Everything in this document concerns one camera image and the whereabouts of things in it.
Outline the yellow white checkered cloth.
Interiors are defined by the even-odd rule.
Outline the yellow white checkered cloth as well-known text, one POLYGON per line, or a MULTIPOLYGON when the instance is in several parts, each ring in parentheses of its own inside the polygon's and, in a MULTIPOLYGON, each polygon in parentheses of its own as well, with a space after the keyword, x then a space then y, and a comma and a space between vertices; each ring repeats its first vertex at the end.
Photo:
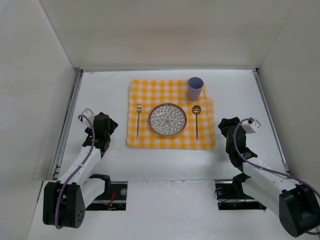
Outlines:
POLYGON ((134 79, 129 86, 129 107, 126 145, 140 149, 182 149, 214 150, 216 147, 214 102, 203 88, 198 100, 188 99, 188 81, 134 79), (137 103, 142 104, 137 140, 137 103), (151 110, 160 104, 172 103, 186 113, 185 129, 175 136, 161 136, 152 131, 148 123, 151 110), (196 116, 192 113, 195 105, 201 107, 198 115, 198 141, 196 141, 196 116))

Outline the copper spoon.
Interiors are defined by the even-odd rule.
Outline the copper spoon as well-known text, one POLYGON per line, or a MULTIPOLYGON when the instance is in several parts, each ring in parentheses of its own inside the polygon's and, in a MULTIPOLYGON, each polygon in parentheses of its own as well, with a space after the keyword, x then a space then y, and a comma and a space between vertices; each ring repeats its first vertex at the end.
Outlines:
POLYGON ((196 141, 198 142, 198 139, 199 139, 198 115, 201 113, 202 109, 199 105, 194 105, 191 111, 195 115, 195 132, 196 132, 196 141))

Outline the metal fork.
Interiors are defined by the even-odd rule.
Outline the metal fork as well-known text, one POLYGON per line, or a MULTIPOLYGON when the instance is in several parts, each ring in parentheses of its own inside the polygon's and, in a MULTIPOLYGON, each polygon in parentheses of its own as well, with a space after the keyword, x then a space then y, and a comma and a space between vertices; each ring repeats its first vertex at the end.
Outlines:
POLYGON ((142 104, 137 103, 136 107, 136 112, 137 112, 137 126, 136 126, 136 140, 139 140, 139 130, 140 130, 140 114, 142 112, 142 104))

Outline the lilac plastic cup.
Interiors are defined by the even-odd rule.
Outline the lilac plastic cup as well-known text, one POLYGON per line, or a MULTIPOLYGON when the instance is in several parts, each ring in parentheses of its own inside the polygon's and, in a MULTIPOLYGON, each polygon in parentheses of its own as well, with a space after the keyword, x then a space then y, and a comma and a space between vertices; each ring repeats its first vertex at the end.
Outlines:
POLYGON ((200 97, 204 82, 199 77, 191 77, 187 81, 187 97, 190 101, 196 102, 200 97))

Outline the floral patterned ceramic plate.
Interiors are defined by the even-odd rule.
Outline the floral patterned ceramic plate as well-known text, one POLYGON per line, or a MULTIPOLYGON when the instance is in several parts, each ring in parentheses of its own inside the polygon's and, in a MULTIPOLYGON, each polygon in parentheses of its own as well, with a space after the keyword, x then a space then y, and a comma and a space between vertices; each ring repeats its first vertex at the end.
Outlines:
POLYGON ((179 135, 187 125, 187 115, 178 105, 163 103, 149 113, 148 124, 153 132, 164 137, 179 135))

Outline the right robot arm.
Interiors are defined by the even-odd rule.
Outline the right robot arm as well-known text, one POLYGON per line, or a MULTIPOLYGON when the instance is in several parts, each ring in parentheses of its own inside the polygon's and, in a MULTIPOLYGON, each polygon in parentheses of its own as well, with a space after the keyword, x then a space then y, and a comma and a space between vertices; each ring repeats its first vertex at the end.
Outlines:
POLYGON ((218 125, 229 160, 241 172, 233 179, 237 194, 252 197, 272 211, 292 237, 318 236, 314 230, 320 226, 320 193, 303 180, 269 168, 247 147, 247 135, 260 127, 252 117, 223 118, 218 125))

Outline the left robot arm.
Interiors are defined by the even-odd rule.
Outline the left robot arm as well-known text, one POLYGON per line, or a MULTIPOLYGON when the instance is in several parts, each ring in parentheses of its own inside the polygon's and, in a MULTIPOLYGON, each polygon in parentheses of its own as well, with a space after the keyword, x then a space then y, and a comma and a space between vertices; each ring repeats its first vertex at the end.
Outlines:
POLYGON ((43 192, 42 221, 58 230, 79 228, 87 207, 99 196, 116 197, 110 176, 92 170, 108 150, 118 124, 109 115, 95 115, 88 108, 78 119, 87 122, 80 152, 71 167, 56 181, 48 182, 43 192))

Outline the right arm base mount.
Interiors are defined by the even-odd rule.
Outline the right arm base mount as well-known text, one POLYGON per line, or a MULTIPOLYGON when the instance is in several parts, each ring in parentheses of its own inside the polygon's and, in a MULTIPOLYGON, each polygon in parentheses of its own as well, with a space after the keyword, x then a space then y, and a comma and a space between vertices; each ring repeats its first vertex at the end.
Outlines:
POLYGON ((267 208, 256 199, 236 193, 231 181, 216 181, 214 197, 220 211, 262 210, 267 208))

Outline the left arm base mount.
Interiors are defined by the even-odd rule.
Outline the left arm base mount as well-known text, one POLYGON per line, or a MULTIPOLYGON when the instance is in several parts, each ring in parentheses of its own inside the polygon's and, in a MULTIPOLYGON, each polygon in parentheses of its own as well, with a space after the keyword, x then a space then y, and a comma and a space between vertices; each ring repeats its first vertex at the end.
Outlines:
POLYGON ((98 196, 86 211, 125 211, 127 208, 128 182, 113 181, 109 192, 98 196))

